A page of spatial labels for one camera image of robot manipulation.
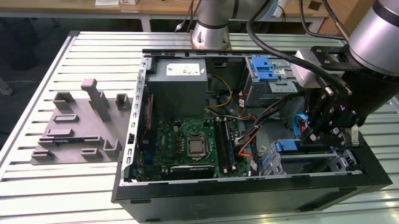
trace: sticker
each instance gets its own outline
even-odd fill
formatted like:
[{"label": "sticker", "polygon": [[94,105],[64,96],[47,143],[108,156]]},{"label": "sticker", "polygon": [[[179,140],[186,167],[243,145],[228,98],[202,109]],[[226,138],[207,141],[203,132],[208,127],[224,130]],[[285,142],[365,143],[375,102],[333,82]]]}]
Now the sticker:
[{"label": "sticker", "polygon": [[138,10],[120,10],[122,13],[139,13]]},{"label": "sticker", "polygon": [[254,160],[251,160],[251,167],[252,167],[254,170],[258,170],[258,165],[256,165],[256,163],[254,162]]},{"label": "sticker", "polygon": [[243,99],[239,99],[238,103],[239,103],[239,106],[240,106],[240,107],[244,107],[244,105],[246,105],[246,101],[244,101]]},{"label": "sticker", "polygon": [[289,62],[273,62],[274,66],[290,66]]},{"label": "sticker", "polygon": [[200,64],[168,64],[167,76],[199,76]]},{"label": "sticker", "polygon": [[285,69],[275,69],[274,72],[275,72],[277,75],[285,75],[286,74]]}]

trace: wooden table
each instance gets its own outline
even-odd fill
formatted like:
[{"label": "wooden table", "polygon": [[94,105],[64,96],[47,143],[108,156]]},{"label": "wooden table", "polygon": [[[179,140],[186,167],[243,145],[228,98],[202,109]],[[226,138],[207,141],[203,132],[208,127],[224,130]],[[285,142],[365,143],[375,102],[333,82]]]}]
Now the wooden table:
[{"label": "wooden table", "polygon": [[[327,11],[307,8],[311,0],[305,0],[306,21],[310,30],[319,31],[329,17]],[[35,18],[99,18],[140,19],[144,32],[151,32],[151,19],[184,19],[191,0],[140,0],[138,5],[120,5],[118,8],[96,8],[95,0],[0,0],[0,17]],[[290,0],[286,7],[286,21],[301,22],[298,0]],[[267,21],[282,21],[270,18]]]}]

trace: table surface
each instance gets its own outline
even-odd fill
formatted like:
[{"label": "table surface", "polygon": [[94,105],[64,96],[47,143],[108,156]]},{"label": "table surface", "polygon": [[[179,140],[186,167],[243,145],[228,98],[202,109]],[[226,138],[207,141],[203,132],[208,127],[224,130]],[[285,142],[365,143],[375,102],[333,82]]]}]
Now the table surface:
[{"label": "table surface", "polygon": [[[295,51],[342,42],[305,35],[259,35],[281,49]],[[259,49],[246,34],[231,34],[232,49]],[[30,164],[55,105],[58,91],[88,98],[80,90],[84,78],[98,79],[107,97],[134,95],[142,49],[188,49],[186,33],[82,32],[68,37],[38,91],[0,151],[0,223],[132,224],[120,205],[111,203],[116,162],[43,165]],[[215,218],[190,223],[398,223],[399,212],[399,114],[391,101],[370,115],[362,133],[394,181],[374,193],[355,196],[331,208],[307,213]]]},{"label": "table surface", "polygon": [[[0,0],[0,11],[30,11],[48,13],[99,13],[99,14],[172,14],[184,15],[191,0],[140,0],[138,5],[120,4],[118,8],[95,8],[95,0]],[[327,17],[322,6],[318,11],[305,7],[306,17]],[[299,17],[297,0],[289,1],[285,7],[287,17]]]}]

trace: gray power supply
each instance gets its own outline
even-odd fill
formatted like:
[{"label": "gray power supply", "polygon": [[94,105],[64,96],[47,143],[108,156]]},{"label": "gray power supply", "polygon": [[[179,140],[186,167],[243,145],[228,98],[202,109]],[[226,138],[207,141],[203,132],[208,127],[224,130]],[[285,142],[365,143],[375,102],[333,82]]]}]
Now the gray power supply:
[{"label": "gray power supply", "polygon": [[150,76],[160,119],[202,119],[207,93],[204,59],[159,60]]}]

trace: ram slot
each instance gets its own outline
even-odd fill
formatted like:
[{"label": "ram slot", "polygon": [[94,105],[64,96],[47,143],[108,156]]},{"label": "ram slot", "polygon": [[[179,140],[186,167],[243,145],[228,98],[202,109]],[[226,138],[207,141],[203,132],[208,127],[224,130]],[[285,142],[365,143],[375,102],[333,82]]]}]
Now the ram slot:
[{"label": "ram slot", "polygon": [[228,134],[227,120],[214,122],[216,151],[219,160],[219,169],[222,173],[228,173],[236,169],[232,141]]}]

